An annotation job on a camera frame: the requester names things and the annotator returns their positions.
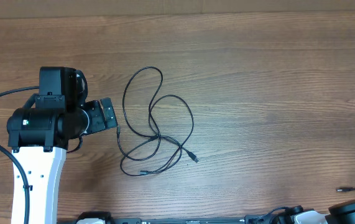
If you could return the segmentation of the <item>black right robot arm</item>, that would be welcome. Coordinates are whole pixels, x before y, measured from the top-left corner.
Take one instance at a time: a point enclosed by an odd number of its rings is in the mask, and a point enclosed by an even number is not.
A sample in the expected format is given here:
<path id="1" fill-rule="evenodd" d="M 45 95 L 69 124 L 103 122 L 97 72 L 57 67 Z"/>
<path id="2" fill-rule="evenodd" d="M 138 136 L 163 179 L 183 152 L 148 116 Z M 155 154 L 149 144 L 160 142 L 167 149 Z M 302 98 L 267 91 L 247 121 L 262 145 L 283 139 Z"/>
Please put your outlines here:
<path id="1" fill-rule="evenodd" d="M 328 214 L 303 210 L 301 206 L 288 209 L 271 219 L 272 224 L 355 224 L 355 200 L 330 207 Z"/>

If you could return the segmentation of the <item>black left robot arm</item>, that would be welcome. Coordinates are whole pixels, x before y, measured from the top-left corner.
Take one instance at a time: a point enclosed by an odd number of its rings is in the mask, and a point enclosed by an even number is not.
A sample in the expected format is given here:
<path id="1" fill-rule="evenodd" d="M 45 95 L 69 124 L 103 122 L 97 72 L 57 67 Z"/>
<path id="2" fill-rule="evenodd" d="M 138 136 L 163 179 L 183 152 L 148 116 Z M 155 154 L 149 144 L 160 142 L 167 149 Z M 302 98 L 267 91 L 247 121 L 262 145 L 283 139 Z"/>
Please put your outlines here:
<path id="1" fill-rule="evenodd" d="M 110 98 L 86 101 L 82 71 L 41 67 L 39 92 L 7 121 L 14 166 L 12 223 L 56 223 L 58 190 L 71 139 L 118 125 Z"/>

